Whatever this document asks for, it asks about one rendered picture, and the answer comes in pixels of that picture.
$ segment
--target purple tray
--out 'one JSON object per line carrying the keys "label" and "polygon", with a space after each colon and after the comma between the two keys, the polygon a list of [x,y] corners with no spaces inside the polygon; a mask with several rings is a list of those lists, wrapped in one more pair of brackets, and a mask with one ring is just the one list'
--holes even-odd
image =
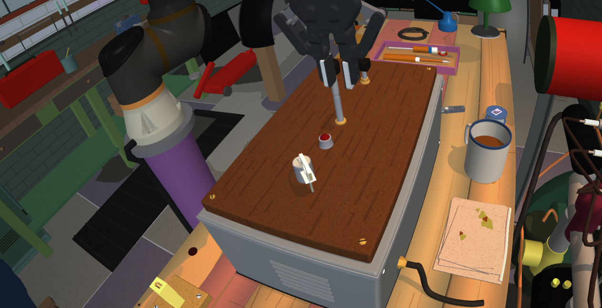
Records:
{"label": "purple tray", "polygon": [[457,74],[457,64],[460,62],[460,48],[456,46],[443,46],[443,45],[434,45],[432,43],[411,43],[405,41],[383,41],[381,43],[381,47],[378,49],[374,57],[371,59],[372,61],[384,61],[384,62],[398,62],[398,61],[390,61],[390,60],[379,60],[378,57],[381,56],[381,53],[387,47],[412,47],[412,46],[430,46],[437,47],[439,51],[447,51],[452,53],[457,53],[456,66],[439,66],[435,64],[436,62],[404,62],[407,64],[419,64],[422,66],[435,66],[437,68],[437,74],[447,74],[447,75],[455,75]]}

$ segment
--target window sill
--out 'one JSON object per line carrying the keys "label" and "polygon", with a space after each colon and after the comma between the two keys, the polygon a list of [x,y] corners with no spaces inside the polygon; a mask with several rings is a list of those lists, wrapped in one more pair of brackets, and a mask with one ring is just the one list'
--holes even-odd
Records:
{"label": "window sill", "polygon": [[17,9],[16,11],[12,11],[11,13],[0,18],[0,26],[9,22],[10,20],[18,18],[19,16],[27,13],[28,11],[31,11],[35,7],[41,6],[49,1],[51,1],[51,0],[35,0],[31,4],[28,4],[27,6],[23,6],[20,9]]}

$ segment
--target blue mug rim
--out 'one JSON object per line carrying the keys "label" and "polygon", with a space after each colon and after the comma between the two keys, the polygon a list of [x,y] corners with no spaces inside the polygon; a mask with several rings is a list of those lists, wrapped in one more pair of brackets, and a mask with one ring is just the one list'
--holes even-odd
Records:
{"label": "blue mug rim", "polygon": [[[499,147],[485,146],[484,144],[477,142],[477,140],[474,140],[474,137],[473,137],[473,127],[477,123],[481,123],[481,122],[493,122],[493,123],[499,124],[500,126],[503,126],[506,129],[506,131],[508,131],[508,134],[510,134],[510,139],[508,140],[507,143],[505,143]],[[508,147],[510,142],[512,142],[512,131],[510,130],[510,128],[508,128],[508,126],[506,126],[505,123],[501,123],[499,121],[495,121],[492,119],[480,119],[480,120],[473,122],[473,124],[471,124],[470,128],[468,129],[468,135],[469,135],[470,139],[473,140],[474,143],[478,144],[480,147],[487,148],[487,149],[504,149],[504,148]]]}

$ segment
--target vent slot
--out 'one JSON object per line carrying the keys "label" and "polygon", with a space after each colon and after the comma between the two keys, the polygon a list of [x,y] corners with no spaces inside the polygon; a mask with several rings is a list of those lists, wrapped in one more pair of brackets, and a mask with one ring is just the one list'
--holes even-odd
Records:
{"label": "vent slot", "polygon": [[270,263],[274,271],[276,271],[276,275],[280,278],[280,282],[286,287],[329,302],[335,301],[328,279],[305,273],[304,271],[279,264],[272,260],[270,260]]}
{"label": "vent slot", "polygon": [[9,250],[10,246],[12,246],[14,241],[17,241],[17,239],[19,239],[19,234],[12,229],[4,234],[2,239],[0,239],[0,253],[4,254],[7,250]]}

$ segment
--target purple cylinder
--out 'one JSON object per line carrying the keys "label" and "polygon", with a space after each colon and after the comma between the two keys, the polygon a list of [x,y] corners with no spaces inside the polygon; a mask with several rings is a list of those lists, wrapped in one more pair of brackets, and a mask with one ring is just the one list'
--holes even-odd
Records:
{"label": "purple cylinder", "polygon": [[145,160],[184,218],[195,228],[198,225],[196,216],[203,209],[200,201],[216,184],[216,180],[192,132],[169,151]]}

